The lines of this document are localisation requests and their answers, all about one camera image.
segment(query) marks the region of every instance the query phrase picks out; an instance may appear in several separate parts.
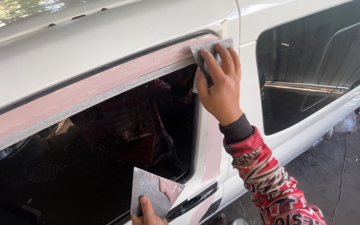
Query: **rear side window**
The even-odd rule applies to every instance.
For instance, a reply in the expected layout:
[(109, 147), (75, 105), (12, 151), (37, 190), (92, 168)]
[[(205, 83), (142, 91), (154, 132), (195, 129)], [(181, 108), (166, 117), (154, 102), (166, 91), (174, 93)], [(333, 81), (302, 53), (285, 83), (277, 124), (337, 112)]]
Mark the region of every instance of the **rear side window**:
[(360, 85), (360, 0), (263, 32), (256, 54), (264, 132), (271, 135)]
[(139, 85), (2, 149), (0, 221), (118, 221), (130, 209), (135, 166), (185, 182), (193, 171), (196, 69)]

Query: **tinted window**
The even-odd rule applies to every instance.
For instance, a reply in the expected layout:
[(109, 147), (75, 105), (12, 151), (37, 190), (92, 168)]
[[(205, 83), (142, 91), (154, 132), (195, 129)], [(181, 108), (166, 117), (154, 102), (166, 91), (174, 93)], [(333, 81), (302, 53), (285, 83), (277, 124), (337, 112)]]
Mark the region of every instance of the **tinted window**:
[(0, 224), (120, 219), (130, 209), (134, 166), (185, 182), (199, 102), (195, 70), (130, 89), (0, 151)]
[(256, 50), (271, 135), (360, 85), (360, 0), (267, 30)]

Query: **ground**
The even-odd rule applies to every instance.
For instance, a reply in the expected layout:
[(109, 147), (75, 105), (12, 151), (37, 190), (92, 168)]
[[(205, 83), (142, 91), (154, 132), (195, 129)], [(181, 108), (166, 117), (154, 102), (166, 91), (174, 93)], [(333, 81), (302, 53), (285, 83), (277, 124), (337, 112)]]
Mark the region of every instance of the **ground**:
[[(358, 131), (348, 134), (343, 195), (336, 212), (336, 225), (360, 224), (360, 123), (357, 128)], [(336, 133), (318, 148), (306, 151), (285, 166), (286, 171), (298, 181), (297, 187), (304, 192), (307, 201), (322, 210), (328, 225), (332, 224), (340, 197), (345, 141), (345, 133)], [(252, 204), (249, 192), (204, 225), (214, 225), (220, 213), (226, 215), (229, 225), (236, 218), (243, 218), (250, 225), (262, 224), (259, 209)]]

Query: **black cuff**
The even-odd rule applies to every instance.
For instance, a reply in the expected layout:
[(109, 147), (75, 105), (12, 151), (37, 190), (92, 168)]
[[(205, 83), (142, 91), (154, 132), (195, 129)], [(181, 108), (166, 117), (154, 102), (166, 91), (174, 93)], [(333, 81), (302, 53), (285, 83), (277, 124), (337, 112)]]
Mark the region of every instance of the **black cuff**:
[(254, 129), (243, 114), (236, 122), (222, 126), (219, 124), (219, 130), (224, 134), (227, 144), (234, 144), (247, 139), (254, 133)]

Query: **person's left hand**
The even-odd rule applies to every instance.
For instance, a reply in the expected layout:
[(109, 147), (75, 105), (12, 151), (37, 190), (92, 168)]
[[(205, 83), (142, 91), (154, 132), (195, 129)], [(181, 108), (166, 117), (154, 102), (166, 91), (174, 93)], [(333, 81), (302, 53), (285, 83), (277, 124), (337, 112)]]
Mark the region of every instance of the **person's left hand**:
[(133, 225), (169, 225), (166, 219), (162, 220), (154, 213), (151, 201), (147, 196), (141, 197), (140, 203), (143, 215), (140, 217), (130, 215)]

